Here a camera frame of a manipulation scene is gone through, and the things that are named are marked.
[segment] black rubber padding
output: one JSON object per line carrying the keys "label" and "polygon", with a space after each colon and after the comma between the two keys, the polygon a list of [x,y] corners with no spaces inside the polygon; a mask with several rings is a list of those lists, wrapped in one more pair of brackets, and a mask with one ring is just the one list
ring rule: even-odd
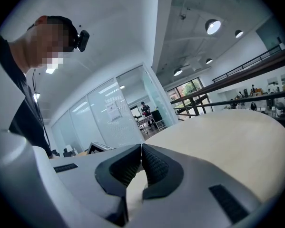
{"label": "black rubber padding", "polygon": [[233,224],[249,215],[243,206],[224,186],[212,186],[209,190]]}
{"label": "black rubber padding", "polygon": [[58,172],[62,172],[62,171],[68,171],[68,170],[71,170],[71,169],[74,169],[77,167],[78,166],[76,164],[72,163],[72,164],[68,164],[68,165],[57,166],[57,167],[54,167],[53,169],[55,169],[56,173],[58,173]]}
{"label": "black rubber padding", "polygon": [[100,163],[95,170],[95,177],[103,190],[110,195],[121,197],[118,212],[106,219],[118,226],[128,222],[126,190],[141,165],[141,144],[124,151]]}
{"label": "black rubber padding", "polygon": [[184,177],[184,170],[177,161],[147,144],[142,144],[142,166],[146,171],[148,185],[143,190],[144,200],[168,196]]}

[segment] black cable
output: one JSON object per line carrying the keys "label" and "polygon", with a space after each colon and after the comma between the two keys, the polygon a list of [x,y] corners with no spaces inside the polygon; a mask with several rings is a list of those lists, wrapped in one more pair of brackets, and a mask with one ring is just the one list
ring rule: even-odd
{"label": "black cable", "polygon": [[[32,85],[33,85],[34,94],[36,94],[37,93],[37,85],[36,85],[36,70],[35,69],[33,70],[33,74],[32,74]],[[43,116],[42,116],[41,110],[39,108],[38,100],[37,100],[37,105],[38,105],[38,112],[39,112],[39,115],[41,117],[41,121],[42,121],[42,124],[43,124],[43,129],[44,129],[44,132],[46,134],[48,146],[49,146],[49,149],[50,149],[50,141],[49,141],[49,137],[47,135],[47,131],[46,131],[45,125],[44,125]]]}

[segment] tree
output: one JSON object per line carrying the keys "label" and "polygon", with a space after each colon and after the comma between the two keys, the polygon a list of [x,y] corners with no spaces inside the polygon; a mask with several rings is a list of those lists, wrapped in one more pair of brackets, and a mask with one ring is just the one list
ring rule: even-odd
{"label": "tree", "polygon": [[186,84],[185,89],[183,90],[183,95],[188,95],[192,92],[196,91],[195,87],[193,84]]}

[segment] man's ear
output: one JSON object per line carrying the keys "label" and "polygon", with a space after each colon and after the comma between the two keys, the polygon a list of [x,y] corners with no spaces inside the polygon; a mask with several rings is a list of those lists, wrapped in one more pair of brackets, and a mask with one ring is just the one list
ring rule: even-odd
{"label": "man's ear", "polygon": [[47,24],[47,16],[46,16],[46,15],[43,15],[43,16],[39,17],[39,18],[34,22],[34,25],[35,25],[35,26],[40,25],[40,24]]}

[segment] black railing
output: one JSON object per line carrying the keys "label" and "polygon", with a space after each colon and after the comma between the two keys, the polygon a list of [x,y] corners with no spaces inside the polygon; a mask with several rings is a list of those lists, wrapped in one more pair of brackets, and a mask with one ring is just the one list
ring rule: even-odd
{"label": "black railing", "polygon": [[[253,65],[250,68],[247,68],[246,70],[239,72],[237,74],[233,74],[231,76],[228,76],[219,82],[215,82],[211,85],[208,85],[198,91],[195,91],[189,95],[186,95],[184,97],[181,97],[177,100],[174,100],[171,102],[171,104],[175,104],[178,102],[184,102],[185,100],[190,100],[190,106],[175,108],[177,111],[177,115],[184,115],[184,116],[198,116],[199,111],[198,107],[207,107],[207,106],[216,106],[216,105],[229,105],[229,104],[238,104],[238,103],[244,103],[244,102],[255,102],[255,101],[261,101],[261,100],[269,100],[269,99],[276,99],[276,98],[283,98],[285,97],[285,91],[283,92],[277,92],[272,94],[263,94],[260,96],[254,96],[254,97],[247,97],[242,98],[238,100],[232,100],[232,101],[222,101],[222,102],[215,102],[215,103],[209,103],[209,104],[201,104],[199,105],[202,100],[207,98],[207,93],[216,91],[221,88],[225,88],[227,86],[245,81],[247,79],[259,76],[261,74],[273,71],[277,68],[285,66],[285,50],[279,51],[279,53],[276,53],[274,55],[271,54],[270,57],[267,57],[266,59],[262,59],[261,62],[259,62],[257,65]],[[193,100],[194,97],[203,95],[197,100]],[[189,114],[188,109],[194,109],[195,114]],[[187,111],[188,114],[180,114],[179,111]],[[281,124],[285,124],[285,118],[275,118],[277,121],[279,121]]]}
{"label": "black railing", "polygon": [[279,45],[277,45],[277,46],[271,48],[270,50],[268,50],[268,51],[258,55],[257,57],[249,60],[248,62],[245,62],[244,64],[242,64],[242,65],[240,65],[240,66],[238,66],[238,67],[236,67],[236,68],[226,72],[225,74],[222,74],[221,76],[216,77],[215,79],[212,79],[212,81],[215,83],[215,82],[217,82],[217,81],[219,81],[219,80],[221,80],[223,78],[226,78],[226,77],[228,77],[228,76],[230,76],[232,74],[235,74],[235,73],[240,72],[240,71],[242,71],[244,69],[247,69],[247,68],[251,67],[253,64],[256,64],[256,63],[258,63],[260,61],[263,61],[265,58],[270,57],[270,56],[272,56],[273,54],[275,54],[275,53],[277,53],[279,51],[281,51],[281,48],[280,48]]}

